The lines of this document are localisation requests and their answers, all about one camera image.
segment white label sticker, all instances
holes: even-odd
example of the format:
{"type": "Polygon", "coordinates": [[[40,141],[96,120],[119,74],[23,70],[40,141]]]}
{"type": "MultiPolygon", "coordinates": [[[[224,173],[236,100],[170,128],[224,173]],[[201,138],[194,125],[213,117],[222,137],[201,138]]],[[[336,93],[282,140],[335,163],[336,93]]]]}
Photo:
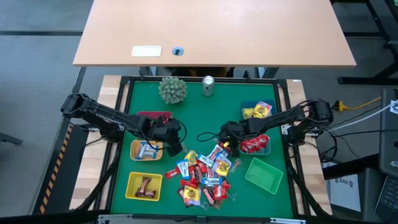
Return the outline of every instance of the white label sticker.
{"type": "Polygon", "coordinates": [[[160,57],[161,46],[134,46],[131,55],[133,57],[160,57]]]}
{"type": "Polygon", "coordinates": [[[390,112],[394,114],[398,114],[398,103],[394,103],[395,100],[391,100],[390,112]]]}

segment electronic device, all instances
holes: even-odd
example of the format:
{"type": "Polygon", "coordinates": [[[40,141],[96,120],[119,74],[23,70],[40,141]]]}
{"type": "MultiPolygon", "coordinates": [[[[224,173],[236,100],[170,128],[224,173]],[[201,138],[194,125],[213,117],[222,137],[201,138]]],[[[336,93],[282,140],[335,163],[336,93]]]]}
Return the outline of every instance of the electronic device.
{"type": "MultiPolygon", "coordinates": [[[[381,108],[398,100],[398,90],[382,91],[381,108]]],[[[386,109],[381,113],[380,129],[397,129],[398,114],[386,109]]],[[[377,201],[375,212],[384,221],[398,223],[398,135],[396,132],[380,133],[379,170],[388,176],[377,201]]]]}

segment yellow candy pack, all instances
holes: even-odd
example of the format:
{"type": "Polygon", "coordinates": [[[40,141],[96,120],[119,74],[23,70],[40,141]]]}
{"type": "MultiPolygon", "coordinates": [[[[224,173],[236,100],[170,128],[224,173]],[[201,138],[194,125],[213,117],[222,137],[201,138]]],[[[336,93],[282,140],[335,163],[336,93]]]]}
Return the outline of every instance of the yellow candy pack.
{"type": "Polygon", "coordinates": [[[226,177],[228,175],[230,165],[224,161],[218,161],[216,173],[220,176],[226,177]]]}
{"type": "Polygon", "coordinates": [[[191,150],[184,159],[188,159],[188,166],[193,166],[197,163],[197,157],[198,154],[194,150],[191,150]]]}
{"type": "Polygon", "coordinates": [[[199,201],[199,189],[190,186],[184,188],[184,200],[199,201]]]}
{"type": "Polygon", "coordinates": [[[254,107],[253,110],[253,117],[255,118],[265,118],[271,115],[272,106],[263,102],[259,101],[257,105],[254,107]]]}
{"type": "Polygon", "coordinates": [[[253,117],[254,108],[243,108],[243,119],[248,119],[253,117]]]}

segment silver can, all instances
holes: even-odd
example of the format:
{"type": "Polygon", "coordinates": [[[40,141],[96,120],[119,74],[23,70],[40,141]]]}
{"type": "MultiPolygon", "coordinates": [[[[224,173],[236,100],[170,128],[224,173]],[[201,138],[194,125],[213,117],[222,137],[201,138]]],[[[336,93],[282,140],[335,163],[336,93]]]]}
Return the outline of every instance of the silver can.
{"type": "Polygon", "coordinates": [[[205,96],[211,96],[213,94],[214,89],[214,78],[207,75],[203,78],[203,94],[205,96]]]}

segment snack bag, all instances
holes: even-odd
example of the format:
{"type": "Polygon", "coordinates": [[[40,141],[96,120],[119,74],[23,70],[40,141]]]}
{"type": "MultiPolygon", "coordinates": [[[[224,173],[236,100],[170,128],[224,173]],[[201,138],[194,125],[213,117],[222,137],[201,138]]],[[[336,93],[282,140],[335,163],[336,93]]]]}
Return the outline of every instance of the snack bag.
{"type": "Polygon", "coordinates": [[[254,107],[253,110],[253,117],[254,118],[265,118],[271,115],[272,106],[263,102],[259,101],[257,105],[254,107]]]}

